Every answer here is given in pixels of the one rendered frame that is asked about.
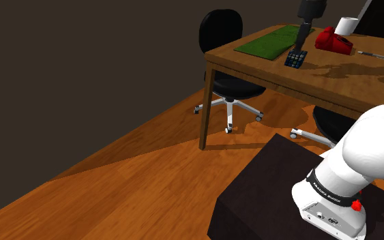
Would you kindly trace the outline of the white paper roll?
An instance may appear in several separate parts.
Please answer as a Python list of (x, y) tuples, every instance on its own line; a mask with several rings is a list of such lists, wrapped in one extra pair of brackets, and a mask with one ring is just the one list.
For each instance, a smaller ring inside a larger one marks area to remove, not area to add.
[(342, 17), (339, 20), (334, 33), (337, 35), (350, 35), (354, 32), (358, 23), (358, 18)]

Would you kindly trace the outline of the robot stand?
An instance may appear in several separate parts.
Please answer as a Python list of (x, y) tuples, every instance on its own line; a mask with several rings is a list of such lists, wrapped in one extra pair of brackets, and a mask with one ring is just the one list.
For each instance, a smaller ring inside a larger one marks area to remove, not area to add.
[[(337, 240), (307, 223), (291, 190), (322, 161), (319, 155), (275, 134), (217, 198), (211, 240)], [(364, 240), (384, 240), (384, 191), (362, 191), (366, 210)]]

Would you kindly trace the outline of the grey pen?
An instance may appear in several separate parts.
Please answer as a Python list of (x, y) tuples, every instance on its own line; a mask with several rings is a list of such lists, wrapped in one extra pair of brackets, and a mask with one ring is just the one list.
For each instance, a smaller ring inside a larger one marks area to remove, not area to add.
[(378, 54), (374, 54), (374, 53), (371, 53), (371, 52), (357, 51), (357, 53), (359, 53), (361, 55), (367, 55), (367, 56), (371, 56), (371, 57), (376, 57), (378, 59), (384, 59), (383, 55), (378, 55)]

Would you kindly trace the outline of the black office chair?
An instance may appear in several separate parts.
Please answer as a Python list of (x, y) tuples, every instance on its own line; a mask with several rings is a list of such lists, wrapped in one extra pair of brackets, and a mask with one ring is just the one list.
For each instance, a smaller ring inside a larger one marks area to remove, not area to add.
[(293, 128), (291, 130), (290, 137), (297, 138), (297, 136), (300, 135), (334, 148), (356, 122), (355, 119), (340, 115), (319, 106), (314, 107), (312, 116), (322, 136)]
[[(202, 20), (198, 42), (203, 53), (234, 42), (242, 38), (243, 20), (241, 15), (231, 9), (218, 9), (209, 12)], [(254, 83), (242, 80), (235, 76), (217, 71), (213, 83), (213, 93), (219, 98), (211, 102), (212, 106), (226, 104), (227, 127), (225, 132), (230, 133), (233, 129), (233, 106), (240, 106), (256, 115), (260, 121), (263, 112), (243, 103), (243, 100), (262, 95), (266, 88)]]

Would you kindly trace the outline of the green desk mat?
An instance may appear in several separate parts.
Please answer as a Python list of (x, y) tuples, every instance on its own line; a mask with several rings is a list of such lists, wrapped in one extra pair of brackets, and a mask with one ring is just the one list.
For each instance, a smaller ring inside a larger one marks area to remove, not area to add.
[(273, 61), (295, 45), (298, 32), (299, 27), (286, 25), (251, 42), (238, 46), (235, 48), (235, 51)]

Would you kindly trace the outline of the red telephone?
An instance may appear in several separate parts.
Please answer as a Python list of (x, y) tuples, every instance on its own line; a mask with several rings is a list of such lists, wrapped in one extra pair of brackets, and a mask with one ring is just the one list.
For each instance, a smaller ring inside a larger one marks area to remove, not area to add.
[(326, 27), (316, 38), (314, 46), (319, 50), (350, 55), (353, 43), (345, 37), (336, 34), (333, 27)]

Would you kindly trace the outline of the wooden desk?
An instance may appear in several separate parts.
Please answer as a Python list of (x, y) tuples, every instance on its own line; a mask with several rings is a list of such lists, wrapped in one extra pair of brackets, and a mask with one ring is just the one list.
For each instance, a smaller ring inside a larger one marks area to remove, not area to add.
[(284, 65), (287, 54), (273, 61), (235, 51), (235, 48), (279, 29), (274, 25), (205, 53), (206, 77), (199, 149), (204, 149), (211, 109), (213, 81), (217, 71), (236, 76), (335, 113), (358, 119), (361, 114), (384, 104), (384, 38), (359, 34), (349, 36), (355, 53), (341, 55), (314, 47), (316, 28), (303, 46), (308, 54), (299, 69)]

